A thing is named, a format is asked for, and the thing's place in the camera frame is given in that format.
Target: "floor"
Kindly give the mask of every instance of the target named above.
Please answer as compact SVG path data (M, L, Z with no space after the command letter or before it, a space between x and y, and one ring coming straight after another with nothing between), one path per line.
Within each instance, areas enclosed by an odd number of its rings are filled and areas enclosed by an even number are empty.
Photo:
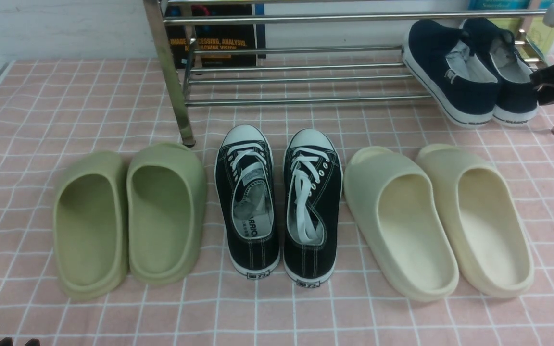
M339 57L330 62L378 60ZM51 250L53 181L91 151L110 149L129 159L149 144L178 141L164 89L155 60L22 61L5 77L0 86L0 339L11 336L22 345L37 337L45 346L554 346L554 136L549 132L554 107L541 108L525 128L492 123L479 131L455 127L431 103L194 108L194 151L211 186L193 272L163 287L147 287L129 276L104 297L70 302L57 286ZM414 90L420 85L410 80L220 86L196 88L193 94L217 99ZM305 127L330 136L343 162L369 145L412 157L431 143L459 145L491 160L508 180L526 227L536 265L532 288L505 300L481 295L462 278L444 300L407 300L379 271L345 202L337 267L326 284L313 290L296 287L281 265L268 278L245 280L228 258L213 184L217 148L238 124L255 125L266 134L277 164L288 139ZM277 179L283 210L283 182Z

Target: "canvas sneaker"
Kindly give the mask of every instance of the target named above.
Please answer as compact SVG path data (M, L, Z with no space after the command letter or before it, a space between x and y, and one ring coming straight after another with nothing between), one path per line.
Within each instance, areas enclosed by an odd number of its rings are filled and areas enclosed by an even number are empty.
M455 125L476 128L492 119L501 85L466 31L418 20L406 34L403 62Z
M262 132L252 125L229 131L217 152L215 186L235 269L249 279L265 278L279 263L279 237L273 154Z
M503 125L524 125L537 114L532 73L514 45L510 30L500 29L486 18L466 19L461 28L469 33L476 54L500 80L501 90L493 119Z
M286 273L301 287L319 287L335 268L343 174L329 138L314 129L294 135L283 162L286 186Z

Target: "metal shoe rack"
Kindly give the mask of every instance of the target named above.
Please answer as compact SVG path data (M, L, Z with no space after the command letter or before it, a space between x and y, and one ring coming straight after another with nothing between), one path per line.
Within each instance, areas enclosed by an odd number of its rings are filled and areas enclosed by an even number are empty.
M307 105L318 103L363 103L363 102L395 102L416 101L429 99L429 94L412 94L402 96L376 97L321 97L321 98L290 98L284 99L211 99L191 100L189 95L194 85L251 85L266 83L339 83L352 81L386 81L411 78L408 74L385 74L379 76L332 76L332 77L290 77L290 78L214 78L194 79L195 74L204 73L262 73L285 71L319 71L319 70L358 70L404 67L402 63L367 63L354 65L318 65L318 66L255 66L244 68L202 68L202 55L230 55L230 54L287 54L287 53L334 53L334 52L378 52L381 50L401 50L401 46L343 46L343 47L313 47L313 48L263 48L237 50L202 50L198 49L196 41L196 25L226 25L226 24L291 24L291 23L319 23L319 22L372 22L377 20L418 20L418 19L464 19L473 17L484 18L523 18L521 29L516 37L516 44L523 47L528 55L526 61L532 66L543 68L547 66L543 53L530 42L526 31L532 17L544 16L544 10L518 11L466 11L466 12L398 12L398 13L365 13L339 15L263 15L263 16L232 16L232 17L193 17L193 5L211 4L277 4L294 2L335 2L335 0L170 0L169 6L179 6L181 17L164 17L161 0L143 0L152 37L157 50L168 94L174 108L176 123L184 145L192 147L196 144L191 124L189 122L188 107L211 106L245 106L245 105ZM530 8L537 8L540 0L533 0ZM183 83L180 82L174 65L170 42L165 30L166 26L184 26L189 43L187 67L185 68Z

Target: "shoe heel label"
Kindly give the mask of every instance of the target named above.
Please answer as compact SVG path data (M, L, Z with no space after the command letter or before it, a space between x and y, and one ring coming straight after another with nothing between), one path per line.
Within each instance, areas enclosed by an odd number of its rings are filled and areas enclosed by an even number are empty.
M259 274L247 273L247 278L249 280L258 280L258 279L266 278L270 274L271 274L270 270L266 270L264 273L259 273Z
M296 285L299 285L300 287L305 287L305 288L317 288L319 287L319 281L316 281L314 283L306 283L301 280L296 280Z

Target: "slide sandal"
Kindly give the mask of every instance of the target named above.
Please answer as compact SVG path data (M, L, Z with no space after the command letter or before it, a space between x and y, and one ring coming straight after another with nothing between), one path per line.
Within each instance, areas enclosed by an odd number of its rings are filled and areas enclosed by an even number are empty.
M200 253L207 181L202 162L182 144L139 151L127 173L129 262L148 284L182 279Z
M72 164L55 187L53 250L63 291L99 297L127 274L126 167L112 151Z
M345 169L343 187L356 225L394 289L422 302L454 291L459 269L420 167L386 148L360 149Z
M497 169L446 144L424 147L416 163L433 182L440 219L470 284L492 297L525 292L534 280L533 261Z

